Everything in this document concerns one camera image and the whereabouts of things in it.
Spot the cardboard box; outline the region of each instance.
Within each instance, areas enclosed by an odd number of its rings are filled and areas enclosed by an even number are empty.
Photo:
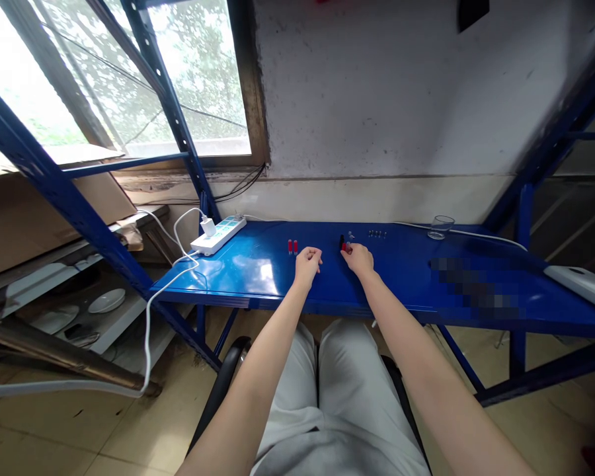
[[[118,157],[118,153],[95,145],[76,146],[78,149],[74,154],[70,152],[70,147],[72,146],[60,148],[61,154],[65,155],[63,159],[56,158],[58,155],[52,153],[53,147],[49,147],[47,151],[56,162],[63,162],[65,165],[69,162],[71,162],[70,165],[85,163],[92,165],[109,156]],[[110,173],[77,178],[73,183],[108,225],[136,213],[134,205]],[[0,272],[77,238],[79,238],[78,232],[28,180],[19,172],[14,172],[11,163],[2,156],[0,159]]]

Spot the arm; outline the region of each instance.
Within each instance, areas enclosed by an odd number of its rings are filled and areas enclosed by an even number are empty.
[[[251,471],[321,255],[319,249],[305,248],[297,256],[293,286],[254,341],[225,400],[177,476],[248,475]]]
[[[373,269],[372,254],[353,244],[344,259],[364,287],[406,388],[456,475],[534,475],[434,345]]]

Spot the hand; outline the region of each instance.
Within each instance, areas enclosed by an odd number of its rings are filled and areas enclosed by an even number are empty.
[[[294,284],[311,289],[313,278],[319,273],[322,264],[322,250],[312,247],[304,248],[296,257],[296,279]]]
[[[347,253],[344,250],[342,250],[341,253],[348,267],[358,278],[374,271],[375,260],[372,257],[372,253],[369,252],[368,248],[365,246],[360,245],[359,243],[352,243],[350,245],[350,253]]]

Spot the drinking glass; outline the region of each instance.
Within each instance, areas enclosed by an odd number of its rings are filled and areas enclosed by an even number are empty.
[[[446,233],[454,226],[454,218],[445,215],[437,215],[434,217],[428,236],[432,239],[441,240],[445,238]]]

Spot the tiled floor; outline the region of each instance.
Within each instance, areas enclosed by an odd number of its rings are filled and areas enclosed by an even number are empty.
[[[218,339],[230,309],[208,313],[208,342]],[[239,335],[255,337],[270,313],[240,312],[229,344]],[[316,338],[333,318],[306,315]],[[447,344],[432,328],[434,342],[457,367]],[[485,385],[506,378],[508,344],[496,349],[500,332],[450,329]],[[373,334],[388,353],[378,330]],[[528,336],[530,367],[585,345],[564,345],[556,338]],[[170,345],[154,371],[164,390],[157,399],[133,401],[107,393],[63,392],[0,399],[0,475],[158,476],[179,467],[215,373],[181,341]],[[0,366],[0,383],[54,378],[30,370]],[[556,385],[488,409],[534,469],[541,475],[589,474],[580,457],[595,443],[595,374]],[[439,449],[417,417],[435,475],[451,474]]]

